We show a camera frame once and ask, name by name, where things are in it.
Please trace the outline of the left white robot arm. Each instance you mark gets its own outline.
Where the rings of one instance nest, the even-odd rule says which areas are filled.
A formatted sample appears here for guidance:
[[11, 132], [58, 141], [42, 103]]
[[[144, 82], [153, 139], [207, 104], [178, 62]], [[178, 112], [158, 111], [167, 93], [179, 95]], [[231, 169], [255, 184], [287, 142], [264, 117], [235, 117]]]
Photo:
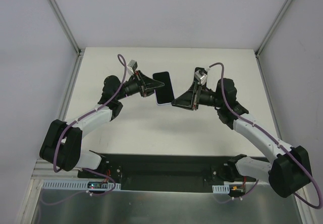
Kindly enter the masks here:
[[163, 82], [144, 75], [140, 70], [124, 83], [117, 76], [108, 76], [104, 80], [101, 98], [93, 109], [74, 120], [54, 120], [50, 124], [39, 152], [40, 158], [52, 163], [56, 172], [89, 169], [95, 178], [102, 178], [107, 168], [102, 163], [102, 156], [83, 150], [82, 139], [119, 115], [123, 108], [121, 99], [136, 93], [148, 97], [163, 86]]

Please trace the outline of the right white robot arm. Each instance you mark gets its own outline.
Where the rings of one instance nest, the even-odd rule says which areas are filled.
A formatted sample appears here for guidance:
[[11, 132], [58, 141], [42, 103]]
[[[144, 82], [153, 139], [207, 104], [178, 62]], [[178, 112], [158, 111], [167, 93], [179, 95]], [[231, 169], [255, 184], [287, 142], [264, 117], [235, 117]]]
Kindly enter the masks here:
[[214, 107], [219, 119], [230, 129], [249, 140], [266, 158], [260, 161], [240, 154], [229, 160], [227, 175], [238, 181], [244, 176], [270, 184], [281, 197], [294, 194], [312, 181], [308, 152], [270, 136], [236, 99], [232, 79], [219, 80], [212, 91], [194, 80], [190, 88], [172, 101], [172, 106], [197, 110], [200, 105]]

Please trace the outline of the lilac phone case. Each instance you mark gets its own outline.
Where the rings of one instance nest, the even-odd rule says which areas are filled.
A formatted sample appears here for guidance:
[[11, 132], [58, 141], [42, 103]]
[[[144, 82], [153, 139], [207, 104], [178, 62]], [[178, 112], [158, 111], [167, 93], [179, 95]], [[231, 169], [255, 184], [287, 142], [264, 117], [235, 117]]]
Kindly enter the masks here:
[[159, 102], [156, 102], [156, 104], [158, 106], [165, 106], [165, 105], [170, 105], [171, 103], [170, 102], [166, 102], [166, 103], [159, 103]]

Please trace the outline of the black smartphone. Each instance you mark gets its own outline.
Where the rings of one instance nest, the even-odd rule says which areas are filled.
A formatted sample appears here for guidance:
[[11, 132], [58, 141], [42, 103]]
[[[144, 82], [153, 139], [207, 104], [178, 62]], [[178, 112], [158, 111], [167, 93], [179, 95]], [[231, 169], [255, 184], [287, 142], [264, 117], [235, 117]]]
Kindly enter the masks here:
[[154, 80], [161, 81], [165, 84], [164, 87], [161, 87], [155, 90], [156, 102], [171, 103], [175, 99], [175, 97], [174, 97], [174, 92], [173, 92], [173, 87], [172, 87], [172, 82], [171, 82], [169, 72], [165, 71], [165, 72], [154, 73], [152, 75], [152, 78]]

